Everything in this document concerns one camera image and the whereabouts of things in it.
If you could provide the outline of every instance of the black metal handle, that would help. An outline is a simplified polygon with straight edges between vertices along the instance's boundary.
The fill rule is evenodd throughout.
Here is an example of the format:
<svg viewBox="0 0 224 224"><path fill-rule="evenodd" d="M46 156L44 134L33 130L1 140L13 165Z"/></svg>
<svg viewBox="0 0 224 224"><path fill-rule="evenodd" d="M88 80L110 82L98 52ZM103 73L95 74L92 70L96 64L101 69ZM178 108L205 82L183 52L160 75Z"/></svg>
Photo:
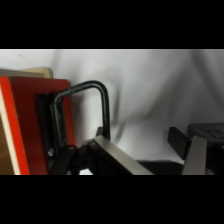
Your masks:
<svg viewBox="0 0 224 224"><path fill-rule="evenodd" d="M109 110L109 96L107 88L98 81L88 81L75 86L71 86L68 89L62 90L57 93L54 98L53 105L61 104L63 98L72 94L84 91L86 89L96 88L100 91L102 100L102 112L103 112L103 136L110 140L110 110Z"/></svg>

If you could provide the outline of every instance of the white wall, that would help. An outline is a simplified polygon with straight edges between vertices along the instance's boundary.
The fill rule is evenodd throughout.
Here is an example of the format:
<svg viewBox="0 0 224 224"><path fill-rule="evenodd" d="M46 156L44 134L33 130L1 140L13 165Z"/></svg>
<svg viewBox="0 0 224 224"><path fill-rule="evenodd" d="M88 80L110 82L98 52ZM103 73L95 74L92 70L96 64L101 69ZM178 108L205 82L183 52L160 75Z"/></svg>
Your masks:
<svg viewBox="0 0 224 224"><path fill-rule="evenodd" d="M72 84L99 80L109 90L112 142L135 159L180 161L170 126L223 121L223 50L0 50L0 67L46 66ZM101 122L97 90L73 97L78 145Z"/></svg>

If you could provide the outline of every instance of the bolt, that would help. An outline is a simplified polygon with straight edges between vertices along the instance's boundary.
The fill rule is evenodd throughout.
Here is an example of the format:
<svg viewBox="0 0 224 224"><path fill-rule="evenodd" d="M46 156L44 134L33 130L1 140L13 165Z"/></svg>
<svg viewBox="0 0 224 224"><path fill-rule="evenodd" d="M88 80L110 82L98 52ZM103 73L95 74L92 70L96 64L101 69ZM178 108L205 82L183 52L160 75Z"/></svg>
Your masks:
<svg viewBox="0 0 224 224"><path fill-rule="evenodd" d="M54 149L50 149L50 150L48 151L48 155L49 155L50 157L52 157L52 156L54 155Z"/></svg>

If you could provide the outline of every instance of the black machine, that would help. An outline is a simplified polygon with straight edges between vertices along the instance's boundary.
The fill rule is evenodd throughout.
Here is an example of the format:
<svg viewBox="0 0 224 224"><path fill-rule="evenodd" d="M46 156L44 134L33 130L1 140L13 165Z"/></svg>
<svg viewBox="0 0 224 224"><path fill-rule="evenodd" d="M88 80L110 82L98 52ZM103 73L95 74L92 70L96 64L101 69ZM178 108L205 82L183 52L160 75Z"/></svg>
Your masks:
<svg viewBox="0 0 224 224"><path fill-rule="evenodd" d="M67 145L63 99L90 88L100 91L103 127L99 127L96 137L85 141L82 147ZM110 141L109 97L102 83L89 81L61 92L40 94L36 96L36 104L50 175L66 175L68 171L79 175L84 169L89 169L94 175L224 173L224 124L189 125L189 138L177 128L170 128L168 143L185 161L184 165L169 161L135 161Z"/></svg>

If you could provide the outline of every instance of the black metal frame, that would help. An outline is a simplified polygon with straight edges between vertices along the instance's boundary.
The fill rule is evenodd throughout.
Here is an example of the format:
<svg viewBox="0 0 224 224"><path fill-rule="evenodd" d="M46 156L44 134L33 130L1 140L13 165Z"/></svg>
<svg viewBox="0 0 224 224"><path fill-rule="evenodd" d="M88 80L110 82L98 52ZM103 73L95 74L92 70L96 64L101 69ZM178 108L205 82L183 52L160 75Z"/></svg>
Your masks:
<svg viewBox="0 0 224 224"><path fill-rule="evenodd" d="M96 88L100 91L101 100L102 100L102 114L103 114L103 131L102 135L110 140L110 110L109 110L109 96L107 88L98 81L88 81L75 86L71 86L68 89L62 90L56 94L53 100L53 104L51 105L52 118L54 124L55 131L55 139L57 140L57 148L56 152L59 153L59 150L66 146L66 133L64 133L64 124L63 124L63 113L61 110L61 105L63 103L63 99L66 96L71 96L75 93Z"/></svg>

